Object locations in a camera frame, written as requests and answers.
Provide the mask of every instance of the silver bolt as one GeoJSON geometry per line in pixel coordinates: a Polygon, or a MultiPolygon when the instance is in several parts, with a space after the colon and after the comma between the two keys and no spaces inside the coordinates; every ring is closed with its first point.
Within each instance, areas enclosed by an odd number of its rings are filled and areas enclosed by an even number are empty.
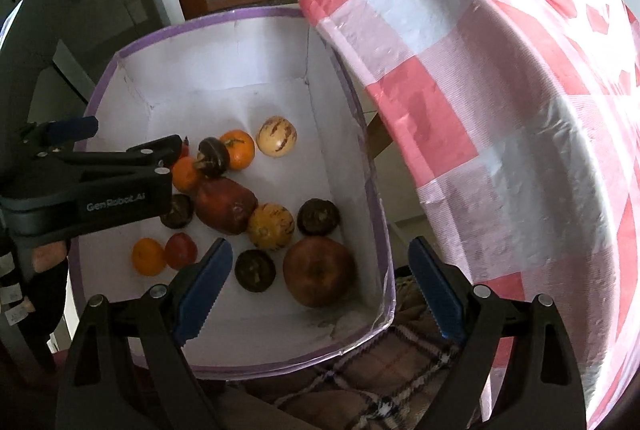
{"type": "Polygon", "coordinates": [[[489,296],[491,296],[491,290],[485,285],[477,285],[474,288],[474,295],[480,298],[489,298],[489,296]]]}
{"type": "Polygon", "coordinates": [[[544,307],[551,307],[554,304],[554,299],[549,295],[538,295],[538,302],[540,302],[544,307]]]}
{"type": "Polygon", "coordinates": [[[89,305],[91,307],[98,307],[98,305],[100,305],[103,300],[104,300],[104,296],[93,295],[91,298],[89,298],[89,305]]]}
{"type": "Polygon", "coordinates": [[[156,284],[149,290],[151,298],[162,298],[166,295],[166,286],[164,284],[156,284]]]}

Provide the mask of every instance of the orange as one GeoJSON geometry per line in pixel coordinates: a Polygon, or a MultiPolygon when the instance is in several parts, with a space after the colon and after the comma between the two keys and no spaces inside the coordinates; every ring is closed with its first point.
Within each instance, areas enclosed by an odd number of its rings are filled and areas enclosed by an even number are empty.
{"type": "Polygon", "coordinates": [[[171,168],[174,186],[183,194],[195,191],[202,178],[200,172],[193,167],[194,161],[193,157],[183,157],[171,168]]]}
{"type": "Polygon", "coordinates": [[[254,160],[255,143],[244,130],[230,130],[220,137],[220,141],[229,152],[229,168],[232,170],[243,170],[254,160]]]}
{"type": "Polygon", "coordinates": [[[140,275],[155,276],[166,266],[164,250],[158,241],[152,238],[141,238],[131,250],[133,267],[140,275]]]}

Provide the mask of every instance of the checkered tablecloth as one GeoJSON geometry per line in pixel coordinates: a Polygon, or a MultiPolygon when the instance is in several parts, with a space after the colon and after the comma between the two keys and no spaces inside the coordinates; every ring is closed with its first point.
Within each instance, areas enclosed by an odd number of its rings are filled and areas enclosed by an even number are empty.
{"type": "Polygon", "coordinates": [[[622,0],[300,6],[376,103],[446,261],[556,300],[594,428],[640,362],[638,21],[622,0]]]}

